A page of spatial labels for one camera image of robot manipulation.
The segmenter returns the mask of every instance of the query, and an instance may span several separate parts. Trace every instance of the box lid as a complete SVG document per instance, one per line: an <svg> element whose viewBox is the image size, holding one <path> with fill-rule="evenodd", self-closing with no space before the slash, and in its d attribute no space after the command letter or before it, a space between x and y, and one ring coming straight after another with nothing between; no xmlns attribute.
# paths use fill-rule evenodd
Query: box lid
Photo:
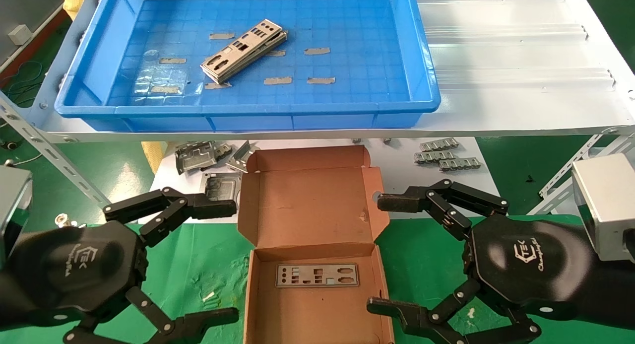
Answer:
<svg viewBox="0 0 635 344"><path fill-rule="evenodd" d="M259 150L247 170L238 231L256 248L372 243L390 221L363 145Z"/></svg>

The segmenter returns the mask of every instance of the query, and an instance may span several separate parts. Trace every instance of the blue plastic tray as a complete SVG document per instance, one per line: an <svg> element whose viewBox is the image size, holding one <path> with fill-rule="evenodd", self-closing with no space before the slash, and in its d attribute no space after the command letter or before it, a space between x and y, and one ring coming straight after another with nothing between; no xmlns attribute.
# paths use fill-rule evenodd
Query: blue plastic tray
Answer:
<svg viewBox="0 0 635 344"><path fill-rule="evenodd" d="M264 18L288 30L286 55L205 89L201 62L229 43L209 35L239 36ZM285 76L293 82L263 84ZM406 128L440 100L416 0L101 0L55 109L97 131L245 132Z"/></svg>

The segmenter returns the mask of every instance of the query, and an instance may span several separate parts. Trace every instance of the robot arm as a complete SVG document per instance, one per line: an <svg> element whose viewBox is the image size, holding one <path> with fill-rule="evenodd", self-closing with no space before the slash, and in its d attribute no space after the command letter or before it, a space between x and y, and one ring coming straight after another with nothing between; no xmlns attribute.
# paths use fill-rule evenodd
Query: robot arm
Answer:
<svg viewBox="0 0 635 344"><path fill-rule="evenodd" d="M435 308L372 297L368 312L399 318L406 334L437 344L519 344L541 334L527 317L578 319L635 329L629 308L635 298L635 265L600 261L585 230L550 221L519 221L505 216L504 199L445 179L429 187L411 186L401 195L382 194L383 211L426 211L448 233L465 241L467 281ZM451 204L486 216L476 226ZM478 297L510 326L461 335L448 320Z"/></svg>
<svg viewBox="0 0 635 344"><path fill-rule="evenodd" d="M137 235L125 224L159 212ZM130 304L157 329L148 344L196 344L206 330L238 321L225 308L174 320L141 291L153 247L189 217L210 219L236 213L233 200L210 201L163 188L104 208L107 222L89 228L65 227L18 237L0 271L0 330L57 326L80 321L66 344L124 344L93 331Z"/></svg>

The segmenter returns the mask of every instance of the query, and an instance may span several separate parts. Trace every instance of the cardboard box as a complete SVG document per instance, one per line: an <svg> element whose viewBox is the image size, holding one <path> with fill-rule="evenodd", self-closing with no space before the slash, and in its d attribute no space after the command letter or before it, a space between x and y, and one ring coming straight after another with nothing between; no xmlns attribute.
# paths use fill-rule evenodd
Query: cardboard box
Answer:
<svg viewBox="0 0 635 344"><path fill-rule="evenodd" d="M375 238L388 213L379 168L362 145L256 151L241 186L238 230L251 253L245 344L389 344L392 321L366 311L387 298ZM358 287L277 288L278 264L356 263Z"/></svg>

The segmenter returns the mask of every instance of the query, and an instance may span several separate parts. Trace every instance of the green table mat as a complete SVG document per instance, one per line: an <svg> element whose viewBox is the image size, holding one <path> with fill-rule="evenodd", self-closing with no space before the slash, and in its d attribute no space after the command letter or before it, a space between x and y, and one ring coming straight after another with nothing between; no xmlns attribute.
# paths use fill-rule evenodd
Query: green table mat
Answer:
<svg viewBox="0 0 635 344"><path fill-rule="evenodd" d="M579 224L574 216L517 216L516 219L551 219ZM431 219L393 220L377 239L391 299L435 306L463 281L463 243L454 240ZM150 265L142 289L171 318L186 313L235 306L241 312L236 324L212 328L204 344L241 344L249 252L252 244L235 224L182 225L161 244L149 249ZM585 322L554 322L535 318L543 334L536 344L635 343L635 331L607 328ZM475 299L451 321L463 333L508 325ZM54 328L23 328L0 333L2 344L61 344L74 324ZM431 342L409 337L395 325L396 344ZM146 342L152 325L130 306L96 333L131 344Z"/></svg>

